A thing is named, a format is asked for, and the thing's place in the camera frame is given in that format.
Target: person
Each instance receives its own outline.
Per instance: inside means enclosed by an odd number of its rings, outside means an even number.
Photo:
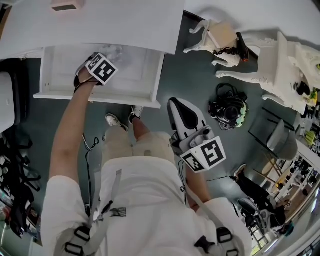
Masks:
[[[257,208],[262,210],[268,210],[274,215],[270,216],[271,228],[282,226],[286,222],[285,207],[282,203],[276,203],[270,194],[259,185],[255,184],[252,180],[245,176],[245,169],[247,165],[241,165],[233,174],[232,180],[234,180],[240,187],[243,193],[253,199]]]
[[[83,83],[68,104],[54,137],[49,181],[43,205],[41,238],[46,255],[53,255],[57,241],[67,229],[86,225],[89,217],[81,196],[78,177],[78,151],[82,142],[88,99],[95,86],[86,69],[79,73]],[[136,144],[132,146],[128,130],[109,113],[109,128],[102,148],[102,170],[99,212],[111,200],[116,173],[121,180],[111,208],[125,208],[125,216],[110,217],[98,255],[197,256],[201,248],[195,243],[203,236],[217,242],[213,221],[188,199],[185,205],[182,181],[176,168],[170,136],[150,132],[141,121],[142,107],[132,107],[128,118],[133,125]],[[237,217],[226,198],[212,199],[203,173],[186,169],[190,189],[214,212],[232,234],[240,238],[244,255],[252,251],[250,233]]]

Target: white box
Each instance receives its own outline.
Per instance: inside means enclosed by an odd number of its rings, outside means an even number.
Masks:
[[[78,44],[46,47],[40,70],[38,99],[71,100],[77,68],[103,44]],[[136,105],[159,109],[156,100],[164,52],[123,46],[121,61],[114,63],[117,74],[105,85],[96,86],[92,102]]]

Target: white chair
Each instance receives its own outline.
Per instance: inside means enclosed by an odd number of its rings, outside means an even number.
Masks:
[[[307,103],[294,89],[294,86],[301,83],[304,75],[307,78],[306,73],[309,70],[302,57],[303,53],[297,53],[301,44],[288,42],[281,32],[278,32],[277,41],[269,38],[265,40],[248,38],[244,42],[247,47],[260,48],[258,71],[253,73],[217,71],[215,75],[218,78],[232,77],[247,83],[260,84],[263,90],[270,93],[262,96],[264,100],[271,99],[303,114]]]
[[[200,29],[204,28],[202,33],[202,39],[201,41],[187,49],[184,49],[184,53],[188,53],[191,51],[208,51],[210,53],[214,53],[214,51],[219,52],[221,49],[218,48],[215,43],[211,40],[211,38],[208,36],[208,30],[218,23],[213,20],[202,20],[199,22],[199,24],[195,27],[195,29],[190,29],[189,32],[191,34],[196,34],[199,32]],[[237,47],[237,41],[235,40],[229,47]],[[239,55],[231,55],[227,53],[222,53],[220,55],[215,55],[223,60],[214,60],[212,62],[212,65],[216,66],[217,64],[223,65],[227,68],[232,68],[234,66],[238,66],[240,62]]]

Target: sneaker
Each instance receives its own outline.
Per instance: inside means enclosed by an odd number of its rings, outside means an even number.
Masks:
[[[108,123],[108,125],[110,126],[120,126],[121,128],[123,128],[126,132],[129,131],[128,126],[124,125],[123,123],[121,123],[119,121],[119,119],[114,115],[114,114],[106,114],[105,115],[105,120]]]
[[[238,178],[238,175],[239,175],[240,173],[243,173],[243,172],[245,171],[246,167],[247,167],[246,164],[241,165],[241,166],[234,172],[233,176],[235,176],[235,177]]]
[[[143,106],[131,106],[131,113],[129,115],[129,123],[130,124],[134,124],[134,118],[141,118],[141,113],[142,113],[142,110],[144,109]]]

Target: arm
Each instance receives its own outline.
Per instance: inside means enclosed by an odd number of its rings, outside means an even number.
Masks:
[[[186,165],[185,169],[186,173],[186,183],[189,188],[200,198],[203,203],[206,203],[211,200],[211,196],[207,187],[207,182],[203,172],[195,173],[193,172],[188,165]],[[196,202],[186,195],[190,208],[195,212],[199,209],[199,206]]]
[[[90,74],[83,68],[78,77],[79,81],[83,82],[90,77]],[[78,152],[84,131],[88,99],[95,85],[96,83],[91,81],[82,85],[73,95],[63,114],[53,141],[49,178],[66,176],[79,183]]]

